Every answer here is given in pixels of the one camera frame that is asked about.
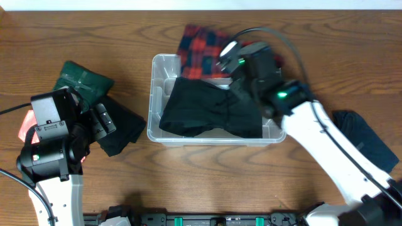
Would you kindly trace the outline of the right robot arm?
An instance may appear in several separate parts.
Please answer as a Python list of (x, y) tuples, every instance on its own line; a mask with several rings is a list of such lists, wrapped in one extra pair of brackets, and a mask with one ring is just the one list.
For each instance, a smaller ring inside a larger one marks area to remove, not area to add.
[(371, 163), (335, 126), (307, 85), (285, 81), (265, 42), (230, 41), (221, 51), (230, 89), (301, 144), (329, 175), (344, 206), (316, 205), (299, 225), (401, 225), (401, 183)]

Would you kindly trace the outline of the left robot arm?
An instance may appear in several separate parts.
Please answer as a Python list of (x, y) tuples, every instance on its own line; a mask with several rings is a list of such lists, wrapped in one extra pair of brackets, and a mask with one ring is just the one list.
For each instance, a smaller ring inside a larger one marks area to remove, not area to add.
[(39, 225), (83, 225), (82, 160), (89, 146), (116, 127), (104, 104), (84, 112), (72, 89), (31, 97), (36, 124), (28, 129), (16, 160)]

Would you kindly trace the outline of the dark navy garment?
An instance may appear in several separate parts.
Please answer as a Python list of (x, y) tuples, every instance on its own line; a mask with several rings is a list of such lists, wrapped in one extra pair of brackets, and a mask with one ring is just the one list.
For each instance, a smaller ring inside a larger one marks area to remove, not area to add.
[(374, 132), (362, 116), (350, 110), (332, 112), (334, 124), (342, 134), (379, 169), (390, 173), (399, 158)]

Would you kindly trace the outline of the red plaid shirt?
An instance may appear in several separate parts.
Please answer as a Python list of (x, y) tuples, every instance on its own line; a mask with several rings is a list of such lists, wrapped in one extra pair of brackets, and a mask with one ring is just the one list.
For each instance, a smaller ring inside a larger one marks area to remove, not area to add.
[(231, 78), (219, 66), (219, 55), (230, 36), (219, 30), (187, 24), (178, 46), (180, 76), (189, 80)]

